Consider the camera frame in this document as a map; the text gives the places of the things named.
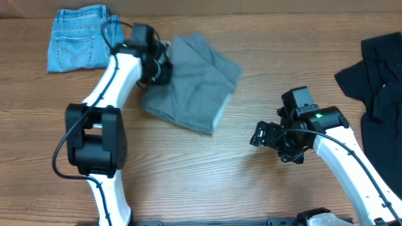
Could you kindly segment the grey shorts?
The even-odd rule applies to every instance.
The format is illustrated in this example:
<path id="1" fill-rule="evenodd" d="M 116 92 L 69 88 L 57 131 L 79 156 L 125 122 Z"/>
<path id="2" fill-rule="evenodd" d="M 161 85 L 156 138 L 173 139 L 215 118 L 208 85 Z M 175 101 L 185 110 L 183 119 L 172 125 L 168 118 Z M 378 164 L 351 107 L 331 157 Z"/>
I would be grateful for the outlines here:
<path id="1" fill-rule="evenodd" d="M 212 135 L 241 78 L 242 68 L 198 32 L 171 44 L 168 85 L 152 85 L 141 99 L 151 115 L 198 134 Z"/>

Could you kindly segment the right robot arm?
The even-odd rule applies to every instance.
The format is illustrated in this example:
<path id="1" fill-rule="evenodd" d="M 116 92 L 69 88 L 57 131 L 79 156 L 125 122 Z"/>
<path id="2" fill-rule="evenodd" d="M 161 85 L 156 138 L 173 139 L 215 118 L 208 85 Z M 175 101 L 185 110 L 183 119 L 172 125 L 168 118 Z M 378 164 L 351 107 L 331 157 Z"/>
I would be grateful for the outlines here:
<path id="1" fill-rule="evenodd" d="M 338 108 L 282 107 L 277 114 L 280 124 L 257 123 L 251 145 L 275 149 L 282 162 L 296 164 L 314 150 L 335 175 L 361 225 L 401 225 L 401 199 L 366 158 Z"/>

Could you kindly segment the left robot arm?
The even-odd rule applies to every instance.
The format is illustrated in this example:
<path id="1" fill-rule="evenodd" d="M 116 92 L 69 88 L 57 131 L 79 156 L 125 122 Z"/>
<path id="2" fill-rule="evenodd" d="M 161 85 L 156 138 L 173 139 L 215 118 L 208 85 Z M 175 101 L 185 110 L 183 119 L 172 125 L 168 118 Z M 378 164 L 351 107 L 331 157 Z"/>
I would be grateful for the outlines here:
<path id="1" fill-rule="evenodd" d="M 80 104 L 65 111 L 68 160 L 76 166 L 78 180 L 91 187 L 99 211 L 98 225 L 132 225 L 121 170 L 128 142 L 122 108 L 139 82 L 167 84 L 173 65 L 169 41 L 149 46 L 130 42 L 115 47 L 115 54 L 94 90 Z"/>

